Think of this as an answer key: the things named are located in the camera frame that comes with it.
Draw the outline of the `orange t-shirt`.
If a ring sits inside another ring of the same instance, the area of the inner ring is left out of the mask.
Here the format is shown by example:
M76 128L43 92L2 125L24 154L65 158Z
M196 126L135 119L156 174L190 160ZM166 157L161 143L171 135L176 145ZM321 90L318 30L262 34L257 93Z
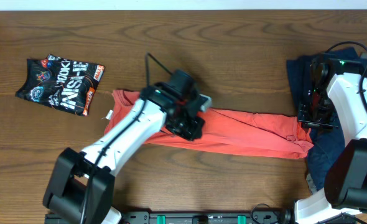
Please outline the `orange t-shirt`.
M165 128L146 143L237 156L305 158L314 146L310 131L295 116L259 114L211 108L200 113L205 120L202 137L187 141Z

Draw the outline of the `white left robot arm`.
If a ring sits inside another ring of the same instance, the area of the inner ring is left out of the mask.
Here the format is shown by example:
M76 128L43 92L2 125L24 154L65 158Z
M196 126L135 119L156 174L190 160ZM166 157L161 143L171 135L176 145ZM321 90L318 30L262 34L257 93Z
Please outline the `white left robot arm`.
M199 113L212 104L195 80L176 70L168 82L146 86L130 112L107 134L76 152L57 158L43 205L68 223L119 223L112 206L115 178L130 157L162 128L187 141L202 136Z

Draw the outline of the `navy blue garment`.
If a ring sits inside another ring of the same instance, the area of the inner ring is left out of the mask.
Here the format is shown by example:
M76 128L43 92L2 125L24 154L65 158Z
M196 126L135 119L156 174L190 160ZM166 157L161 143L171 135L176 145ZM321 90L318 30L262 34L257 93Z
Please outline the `navy blue garment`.
M310 64L316 55L303 55L295 60L286 61L287 76L295 109L310 89ZM332 114L332 124L338 126L331 130L312 129L310 133L314 146L306 157L309 174L315 188L320 190L325 183L328 170L345 149L345 140L336 113Z

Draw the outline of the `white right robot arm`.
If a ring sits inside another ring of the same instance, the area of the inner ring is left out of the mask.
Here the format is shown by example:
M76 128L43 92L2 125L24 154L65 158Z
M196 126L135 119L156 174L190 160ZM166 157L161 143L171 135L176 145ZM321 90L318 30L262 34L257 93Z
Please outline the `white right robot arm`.
M305 128L333 130L336 114L345 148L323 189L298 200L295 223L329 223L367 213L367 78L361 62L322 53L310 63L310 84L298 107Z

